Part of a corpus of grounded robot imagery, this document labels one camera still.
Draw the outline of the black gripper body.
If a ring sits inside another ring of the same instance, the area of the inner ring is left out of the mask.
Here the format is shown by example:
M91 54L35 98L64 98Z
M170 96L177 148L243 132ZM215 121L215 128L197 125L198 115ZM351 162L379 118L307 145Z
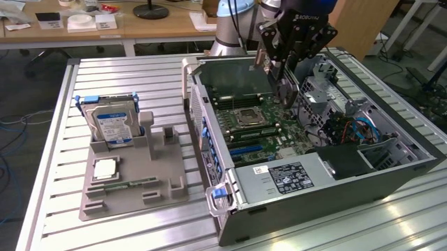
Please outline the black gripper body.
M335 5L335 0L281 1L281 28L291 28L302 20L326 25Z

